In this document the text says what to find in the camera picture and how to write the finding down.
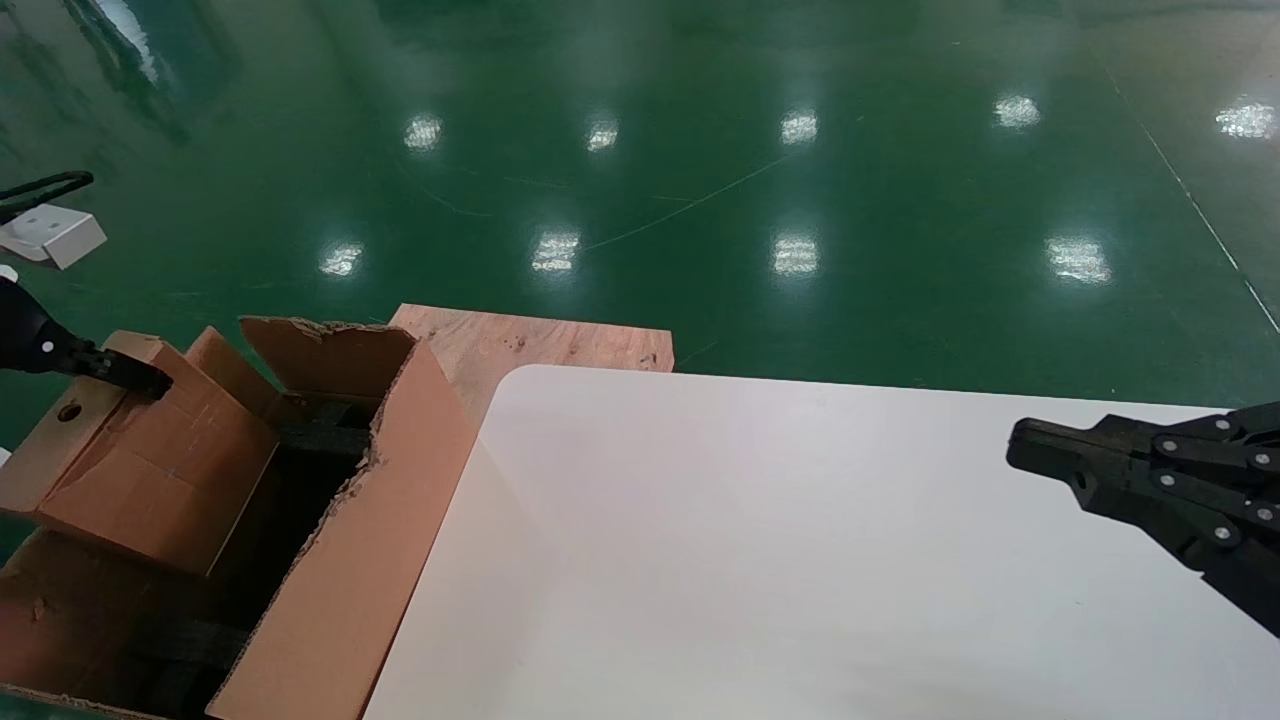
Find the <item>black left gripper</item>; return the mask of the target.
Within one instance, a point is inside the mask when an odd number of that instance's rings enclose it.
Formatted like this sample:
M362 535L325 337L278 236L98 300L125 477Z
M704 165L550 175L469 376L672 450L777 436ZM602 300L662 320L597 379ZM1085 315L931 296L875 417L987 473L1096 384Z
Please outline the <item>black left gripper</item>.
M161 369L100 348L54 320L18 283L1 278L1 369L88 377L150 400L163 398L173 379Z

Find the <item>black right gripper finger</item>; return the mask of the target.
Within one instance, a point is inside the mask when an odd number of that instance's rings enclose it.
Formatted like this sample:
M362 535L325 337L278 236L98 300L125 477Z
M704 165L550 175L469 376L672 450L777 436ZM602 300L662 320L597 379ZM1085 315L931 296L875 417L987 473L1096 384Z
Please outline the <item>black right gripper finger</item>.
M1277 471L1279 404L1158 424L1108 414L1088 428L1034 418L1018 421L1006 460L1030 473L1066 473L1084 462L1147 461L1157 468Z
M1139 529L1271 635L1279 633L1277 538L1175 492L1190 479L1128 456L1011 456L1060 480L1084 512Z

